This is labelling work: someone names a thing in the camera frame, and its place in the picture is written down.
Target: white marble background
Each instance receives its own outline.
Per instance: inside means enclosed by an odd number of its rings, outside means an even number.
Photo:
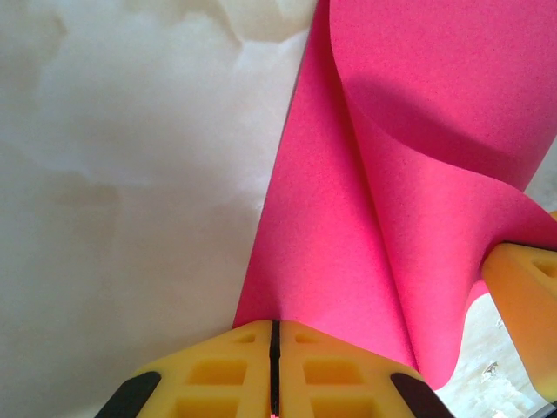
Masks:
[[[2,416],[230,327],[314,1],[0,0]]]

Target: pink foam sheet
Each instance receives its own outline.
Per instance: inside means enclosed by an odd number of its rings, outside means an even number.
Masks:
[[[554,0],[320,0],[235,326],[298,320],[450,378],[480,266],[557,249]]]

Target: black strip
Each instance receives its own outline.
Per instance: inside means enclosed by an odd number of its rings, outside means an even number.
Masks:
[[[271,327],[271,345],[269,346],[271,365],[271,415],[280,413],[280,321],[274,320]]]
[[[146,372],[125,381],[95,418],[136,418],[160,379],[159,373]]]
[[[416,418],[454,418],[424,381],[404,373],[391,374],[391,381]]]

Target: curled pink foam sheet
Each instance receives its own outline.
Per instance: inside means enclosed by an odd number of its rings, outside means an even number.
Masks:
[[[298,320],[445,384],[487,252],[557,248],[522,193],[557,133],[555,28],[554,0],[320,0],[235,326]]]

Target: marble surface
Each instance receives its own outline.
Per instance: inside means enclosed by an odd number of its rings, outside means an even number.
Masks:
[[[3,415],[93,416],[231,326],[313,5],[0,0]],[[555,161],[528,189],[547,209]],[[540,403],[496,323],[488,298],[468,315],[475,368],[440,392],[459,416]]]

